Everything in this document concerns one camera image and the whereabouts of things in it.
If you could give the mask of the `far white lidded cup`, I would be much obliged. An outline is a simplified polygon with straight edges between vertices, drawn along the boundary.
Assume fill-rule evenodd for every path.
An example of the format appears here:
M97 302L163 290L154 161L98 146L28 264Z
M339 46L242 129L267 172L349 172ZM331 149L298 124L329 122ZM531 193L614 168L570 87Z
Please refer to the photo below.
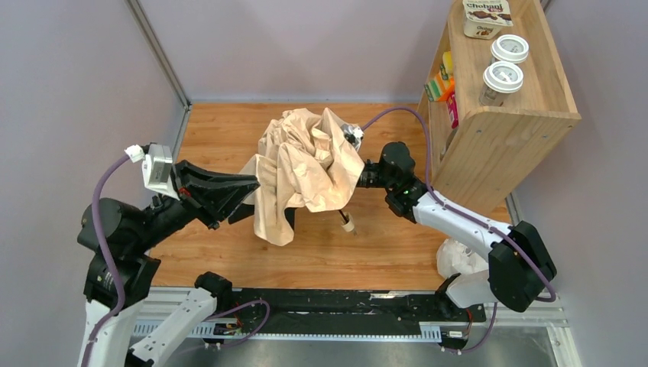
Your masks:
M530 53L528 42L515 34L503 34L491 44L490 64L505 61L513 64L524 62Z

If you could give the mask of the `pink package on shelf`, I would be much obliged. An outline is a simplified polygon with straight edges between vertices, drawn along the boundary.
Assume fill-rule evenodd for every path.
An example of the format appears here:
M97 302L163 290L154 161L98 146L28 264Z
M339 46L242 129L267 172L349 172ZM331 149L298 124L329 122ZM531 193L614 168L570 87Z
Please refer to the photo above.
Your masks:
M459 125L459 116L458 116L458 105L456 102L455 91L450 92L445 103L449 114L449 121L451 124L451 128L452 129L457 128Z

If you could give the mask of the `wooden shelf unit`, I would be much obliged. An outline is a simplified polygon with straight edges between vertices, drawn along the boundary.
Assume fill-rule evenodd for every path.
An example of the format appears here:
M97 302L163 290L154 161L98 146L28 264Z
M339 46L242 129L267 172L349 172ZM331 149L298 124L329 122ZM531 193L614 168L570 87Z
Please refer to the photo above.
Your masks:
M480 104L490 42L464 35L463 6L453 1L430 74L439 72L443 53L450 51L457 129L452 129L444 103L422 96L417 107L430 128L433 187L482 215L502 204L581 119L541 4L512 1L510 6L511 34L530 45L521 65L521 90L500 107Z

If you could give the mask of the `near white lidded cup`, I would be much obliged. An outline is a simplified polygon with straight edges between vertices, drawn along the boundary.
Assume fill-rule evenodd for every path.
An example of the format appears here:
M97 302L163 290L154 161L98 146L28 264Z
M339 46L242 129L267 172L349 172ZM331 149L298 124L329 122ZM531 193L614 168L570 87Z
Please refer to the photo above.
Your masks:
M484 85L478 101L482 106L501 107L508 97L521 90L524 73L519 66L496 61L483 72Z

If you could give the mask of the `yellow green item on shelf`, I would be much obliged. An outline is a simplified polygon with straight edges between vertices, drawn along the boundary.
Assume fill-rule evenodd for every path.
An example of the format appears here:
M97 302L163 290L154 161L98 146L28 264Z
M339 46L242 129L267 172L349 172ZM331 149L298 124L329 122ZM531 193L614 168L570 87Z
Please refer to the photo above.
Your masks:
M442 54L442 62L439 66L439 72L441 73L443 80L450 80L453 76L453 62L452 62L452 53L446 51Z

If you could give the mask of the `white lidded cup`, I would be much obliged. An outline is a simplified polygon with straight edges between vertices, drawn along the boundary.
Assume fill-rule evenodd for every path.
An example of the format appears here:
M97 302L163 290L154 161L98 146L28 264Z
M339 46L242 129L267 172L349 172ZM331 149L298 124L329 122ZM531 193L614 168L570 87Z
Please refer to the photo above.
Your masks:
M503 34L491 44L490 64L505 61L513 64L524 62L530 53L528 42L515 34Z
M496 61L483 72L484 85L478 101L482 106L501 107L508 97L521 90L524 73L519 66Z

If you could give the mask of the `crumpled white plastic bag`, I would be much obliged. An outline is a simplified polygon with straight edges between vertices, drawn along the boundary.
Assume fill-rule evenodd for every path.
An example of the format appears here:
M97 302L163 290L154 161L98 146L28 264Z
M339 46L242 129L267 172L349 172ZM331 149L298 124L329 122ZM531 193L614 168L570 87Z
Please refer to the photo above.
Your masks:
M487 271L488 263L466 245L454 239L446 239L436 253L436 268L447 279L454 274Z

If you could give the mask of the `black and beige folding umbrella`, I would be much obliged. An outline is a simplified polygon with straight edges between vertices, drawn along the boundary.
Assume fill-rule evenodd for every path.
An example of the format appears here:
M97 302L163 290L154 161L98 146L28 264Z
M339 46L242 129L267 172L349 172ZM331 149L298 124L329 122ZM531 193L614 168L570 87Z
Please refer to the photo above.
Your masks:
M253 208L258 238L276 246L292 242L287 209L321 213L348 204L365 163L345 138L345 124L330 108L320 114L287 110L271 120L240 171L256 176L260 184L245 199Z

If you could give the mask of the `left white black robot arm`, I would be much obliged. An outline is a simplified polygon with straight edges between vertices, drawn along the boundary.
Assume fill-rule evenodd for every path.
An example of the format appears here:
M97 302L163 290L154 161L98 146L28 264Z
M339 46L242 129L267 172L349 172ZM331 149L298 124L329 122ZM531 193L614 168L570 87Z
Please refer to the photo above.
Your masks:
M192 329L220 305L232 302L232 283L207 271L154 332L130 344L160 267L160 260L148 252L193 221L217 229L259 183L252 175L221 174L181 161L172 166L170 194L159 193L140 209L102 195L107 180L129 161L129 156L121 156L101 176L77 237L80 245L94 252L83 289L86 325L81 366L161 366Z

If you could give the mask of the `Chobani yogurt cup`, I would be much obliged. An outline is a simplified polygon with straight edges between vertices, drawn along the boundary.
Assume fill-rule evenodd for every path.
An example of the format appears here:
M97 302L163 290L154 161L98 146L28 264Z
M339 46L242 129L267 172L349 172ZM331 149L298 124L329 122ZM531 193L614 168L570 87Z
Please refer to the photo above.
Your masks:
M463 32L467 37L490 40L514 25L506 0L464 0Z

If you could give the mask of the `green orange sponge pack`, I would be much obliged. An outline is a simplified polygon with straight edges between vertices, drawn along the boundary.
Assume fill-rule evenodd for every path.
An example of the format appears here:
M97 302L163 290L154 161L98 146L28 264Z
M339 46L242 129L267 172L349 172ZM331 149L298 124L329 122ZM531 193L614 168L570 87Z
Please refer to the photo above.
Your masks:
M455 91L455 79L452 74L439 71L425 86L427 99L430 102L445 102Z

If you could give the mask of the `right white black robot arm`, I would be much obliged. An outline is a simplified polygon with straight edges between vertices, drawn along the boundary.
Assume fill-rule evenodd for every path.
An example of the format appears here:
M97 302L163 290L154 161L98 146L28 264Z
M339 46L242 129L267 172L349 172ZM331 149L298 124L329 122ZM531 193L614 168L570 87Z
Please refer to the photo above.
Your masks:
M390 142L378 161L365 162L357 185L385 190L395 215L445 233L487 262L484 271L453 274L439 293L457 308L498 302L518 313L535 301L556 300L551 282L557 269L535 226L500 222L458 205L428 188L415 165L402 141Z

